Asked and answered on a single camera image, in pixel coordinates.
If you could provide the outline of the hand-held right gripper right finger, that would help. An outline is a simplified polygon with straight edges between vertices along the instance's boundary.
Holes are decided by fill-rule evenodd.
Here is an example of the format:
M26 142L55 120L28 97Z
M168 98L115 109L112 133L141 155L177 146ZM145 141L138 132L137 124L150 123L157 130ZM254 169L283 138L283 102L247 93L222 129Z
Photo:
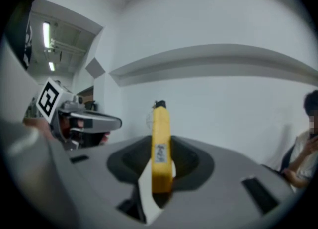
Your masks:
M172 143L172 197L150 228L266 229L287 213L293 191L269 169L200 141L174 136Z

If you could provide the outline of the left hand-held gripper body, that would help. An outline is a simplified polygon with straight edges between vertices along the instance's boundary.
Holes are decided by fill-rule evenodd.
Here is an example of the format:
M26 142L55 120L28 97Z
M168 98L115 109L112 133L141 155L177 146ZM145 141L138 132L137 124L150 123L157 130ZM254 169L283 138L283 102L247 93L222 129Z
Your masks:
M58 139L67 150L80 147L81 141L73 134L70 119L72 113L84 111L82 97L71 93L59 81L48 78L36 101L36 107L48 123L51 136Z

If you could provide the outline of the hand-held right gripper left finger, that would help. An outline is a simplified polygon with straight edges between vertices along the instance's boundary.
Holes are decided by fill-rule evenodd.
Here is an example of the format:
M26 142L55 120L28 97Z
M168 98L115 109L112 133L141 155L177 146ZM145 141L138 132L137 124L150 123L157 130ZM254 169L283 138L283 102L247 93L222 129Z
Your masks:
M150 149L150 137L79 149L64 150L57 140L49 142L52 216L64 229L149 229L144 222L138 177L122 162L122 156L138 145ZM137 219L127 212L137 205Z

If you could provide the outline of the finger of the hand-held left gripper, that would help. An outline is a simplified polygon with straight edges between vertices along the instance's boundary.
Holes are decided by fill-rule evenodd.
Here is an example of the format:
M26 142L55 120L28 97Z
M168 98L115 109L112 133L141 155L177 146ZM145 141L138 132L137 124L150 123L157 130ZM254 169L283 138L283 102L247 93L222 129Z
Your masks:
M121 128L120 118L101 114L96 111L77 111L69 116L71 131L83 133L106 133Z
M83 147L94 147L108 141L110 132L105 133L84 133Z

